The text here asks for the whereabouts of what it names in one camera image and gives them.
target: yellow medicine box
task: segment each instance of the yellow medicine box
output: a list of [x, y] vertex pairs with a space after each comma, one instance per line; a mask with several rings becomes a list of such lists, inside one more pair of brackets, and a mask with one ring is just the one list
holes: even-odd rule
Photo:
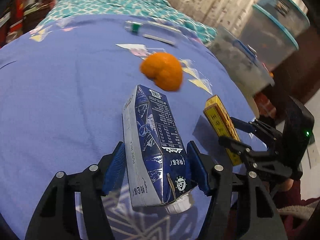
[[[214, 95], [207, 100], [203, 113], [218, 136], [225, 135], [240, 141], [236, 129], [233, 126], [233, 123], [228, 115], [228, 112], [224, 108], [220, 98], [217, 95]], [[229, 149], [226, 149], [226, 151], [232, 161], [233, 166], [242, 163], [239, 155], [231, 152]]]

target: orange fruit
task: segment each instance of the orange fruit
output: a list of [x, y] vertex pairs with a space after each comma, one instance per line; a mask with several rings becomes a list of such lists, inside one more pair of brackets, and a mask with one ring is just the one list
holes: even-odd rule
[[140, 65], [140, 71], [165, 91], [177, 91], [182, 83], [182, 68], [177, 58], [166, 52], [148, 56]]

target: clear plastic bottle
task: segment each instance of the clear plastic bottle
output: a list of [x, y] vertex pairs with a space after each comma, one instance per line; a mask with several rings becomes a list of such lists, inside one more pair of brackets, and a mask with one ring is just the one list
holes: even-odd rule
[[183, 37], [180, 30], [151, 21], [126, 21], [124, 29], [132, 34], [162, 41], [173, 46], [175, 46], [177, 41]]

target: teal patterned blanket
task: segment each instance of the teal patterned blanket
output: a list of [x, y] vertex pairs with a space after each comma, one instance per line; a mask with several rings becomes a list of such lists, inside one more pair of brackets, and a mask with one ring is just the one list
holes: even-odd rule
[[216, 36], [214, 28], [177, 11], [167, 0], [56, 0], [54, 8], [39, 25], [80, 14], [127, 14], [167, 20], [196, 32], [204, 44]]

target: carton's white side panel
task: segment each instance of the carton's white side panel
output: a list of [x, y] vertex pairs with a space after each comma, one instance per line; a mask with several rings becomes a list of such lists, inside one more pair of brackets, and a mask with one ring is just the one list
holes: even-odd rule
[[131, 203], [133, 207], [155, 206], [160, 205], [161, 202], [142, 159], [135, 114], [136, 92], [137, 87], [124, 105], [122, 113]]

